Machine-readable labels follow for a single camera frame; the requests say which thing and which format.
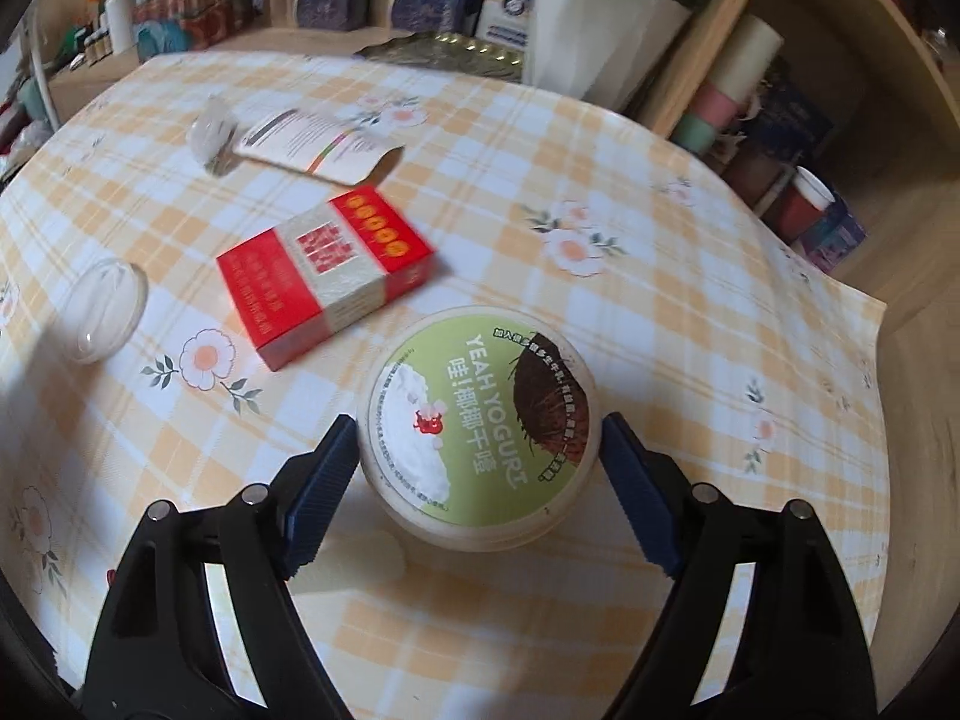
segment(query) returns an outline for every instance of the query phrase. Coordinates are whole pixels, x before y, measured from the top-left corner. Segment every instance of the yogurt container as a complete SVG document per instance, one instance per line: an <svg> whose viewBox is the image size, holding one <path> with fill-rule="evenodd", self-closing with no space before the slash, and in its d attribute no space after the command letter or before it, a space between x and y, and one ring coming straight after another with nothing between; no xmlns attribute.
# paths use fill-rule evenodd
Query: yogurt container
<svg viewBox="0 0 960 720"><path fill-rule="evenodd" d="M357 415L361 467L390 517L464 552L511 549L570 511L600 445L573 346L493 306L434 314L392 343Z"/></svg>

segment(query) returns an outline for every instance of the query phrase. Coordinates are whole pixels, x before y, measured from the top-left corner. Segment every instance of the red cigarette pack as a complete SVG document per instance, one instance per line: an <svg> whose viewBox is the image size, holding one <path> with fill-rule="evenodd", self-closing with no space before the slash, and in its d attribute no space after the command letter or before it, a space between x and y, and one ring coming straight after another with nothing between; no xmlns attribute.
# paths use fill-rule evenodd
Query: red cigarette pack
<svg viewBox="0 0 960 720"><path fill-rule="evenodd" d="M270 370L419 287L435 252L373 187L359 187L217 257Z"/></svg>

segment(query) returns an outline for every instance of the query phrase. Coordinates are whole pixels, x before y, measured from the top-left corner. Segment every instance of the green label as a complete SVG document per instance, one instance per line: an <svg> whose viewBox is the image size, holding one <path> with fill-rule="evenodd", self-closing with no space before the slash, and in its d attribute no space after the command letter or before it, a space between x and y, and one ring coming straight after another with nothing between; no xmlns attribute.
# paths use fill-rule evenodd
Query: green label
<svg viewBox="0 0 960 720"><path fill-rule="evenodd" d="M555 343L486 314L411 336L381 371L371 410L391 486L456 525L501 525L547 507L589 436L587 394Z"/></svg>

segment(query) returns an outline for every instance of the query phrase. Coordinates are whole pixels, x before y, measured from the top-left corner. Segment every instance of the red cup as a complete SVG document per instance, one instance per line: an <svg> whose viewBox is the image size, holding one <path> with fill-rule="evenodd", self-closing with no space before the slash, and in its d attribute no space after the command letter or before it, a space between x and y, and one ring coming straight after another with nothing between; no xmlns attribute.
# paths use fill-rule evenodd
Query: red cup
<svg viewBox="0 0 960 720"><path fill-rule="evenodd" d="M779 197L779 213L771 228L786 245L791 245L824 215L833 201L833 192L823 181L806 167L798 167L797 175Z"/></svg>

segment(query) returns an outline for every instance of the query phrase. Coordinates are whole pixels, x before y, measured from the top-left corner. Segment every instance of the paper packet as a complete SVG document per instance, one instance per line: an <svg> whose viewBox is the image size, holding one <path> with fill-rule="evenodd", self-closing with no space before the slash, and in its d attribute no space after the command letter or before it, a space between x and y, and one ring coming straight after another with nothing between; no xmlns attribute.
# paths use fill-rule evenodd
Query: paper packet
<svg viewBox="0 0 960 720"><path fill-rule="evenodd" d="M400 143L374 135L351 122L288 108L248 129L234 145L233 152L344 186L355 186L371 177L378 167L390 170L400 159L402 148Z"/></svg>

